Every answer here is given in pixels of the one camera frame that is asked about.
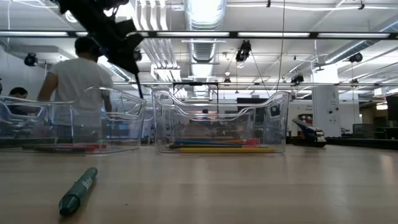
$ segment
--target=ceiling beam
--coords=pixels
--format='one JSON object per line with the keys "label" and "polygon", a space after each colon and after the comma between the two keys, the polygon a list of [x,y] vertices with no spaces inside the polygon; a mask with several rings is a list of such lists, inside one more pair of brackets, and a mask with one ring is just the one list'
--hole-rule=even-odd
{"label": "ceiling beam", "polygon": [[[143,38],[170,39],[263,39],[263,40],[397,40],[398,32],[279,32],[279,31],[139,31]],[[76,38],[87,35],[75,30],[0,30],[0,37],[17,38]]]}

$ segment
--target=wall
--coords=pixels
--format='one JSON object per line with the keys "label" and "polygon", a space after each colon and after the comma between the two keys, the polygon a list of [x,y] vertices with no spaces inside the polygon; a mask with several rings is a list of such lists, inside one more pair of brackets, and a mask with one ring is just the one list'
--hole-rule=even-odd
{"label": "wall", "polygon": [[36,100],[45,78],[45,70],[26,66],[23,60],[6,53],[0,47],[0,78],[2,95],[7,96],[15,87],[23,87],[28,91],[27,99]]}

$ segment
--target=hanging wire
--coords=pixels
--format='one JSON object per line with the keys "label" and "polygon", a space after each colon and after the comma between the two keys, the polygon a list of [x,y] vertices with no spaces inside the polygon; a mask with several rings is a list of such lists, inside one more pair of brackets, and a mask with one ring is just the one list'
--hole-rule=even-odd
{"label": "hanging wire", "polygon": [[229,71],[229,66],[231,66],[231,63],[232,63],[232,60],[233,60],[233,59],[234,59],[234,58],[231,58],[231,60],[229,60],[229,64],[228,64],[228,66],[226,67],[225,72],[228,72],[228,71]]}
{"label": "hanging wire", "polygon": [[281,71],[282,71],[282,54],[284,53],[285,11],[286,11],[285,6],[286,6],[286,0],[284,0],[284,12],[283,12],[283,18],[282,18],[282,46],[280,47],[279,78],[278,78],[278,82],[276,84],[276,91],[278,91],[278,87],[279,87],[280,76],[281,76]]}
{"label": "hanging wire", "polygon": [[238,62],[235,62],[235,66],[236,66],[236,93],[238,92]]}
{"label": "hanging wire", "polygon": [[[351,63],[351,78],[354,78],[354,65]],[[355,121],[355,87],[353,87],[353,115],[354,115],[354,124],[356,123]]]}
{"label": "hanging wire", "polygon": [[260,70],[259,70],[259,67],[257,66],[256,57],[254,56],[254,53],[253,53],[252,50],[251,50],[251,55],[253,56],[254,64],[256,65],[256,69],[257,69],[257,72],[258,72],[258,74],[259,74],[259,76],[260,76],[260,78],[261,78],[261,82],[262,82],[262,84],[264,85],[264,89],[266,89],[266,92],[267,92],[267,94],[268,94],[268,98],[270,98],[270,95],[269,95],[269,92],[268,92],[268,90],[267,90],[266,84],[264,83],[264,79],[262,78],[261,72],[260,72]]}

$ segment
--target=black bracket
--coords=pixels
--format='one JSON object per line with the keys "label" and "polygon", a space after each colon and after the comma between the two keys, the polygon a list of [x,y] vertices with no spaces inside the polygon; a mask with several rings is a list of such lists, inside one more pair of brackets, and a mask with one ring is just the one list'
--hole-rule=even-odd
{"label": "black bracket", "polygon": [[363,0],[361,0],[361,6],[358,8],[358,10],[362,10],[365,8],[365,3],[363,3]]}

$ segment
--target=table surface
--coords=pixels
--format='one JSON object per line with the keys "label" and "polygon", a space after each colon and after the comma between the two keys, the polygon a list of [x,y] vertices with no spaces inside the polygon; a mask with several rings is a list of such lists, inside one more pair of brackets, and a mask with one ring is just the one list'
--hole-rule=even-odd
{"label": "table surface", "polygon": [[[0,153],[1,223],[398,223],[398,152],[288,146],[282,155]],[[71,218],[58,202],[99,170]]]}

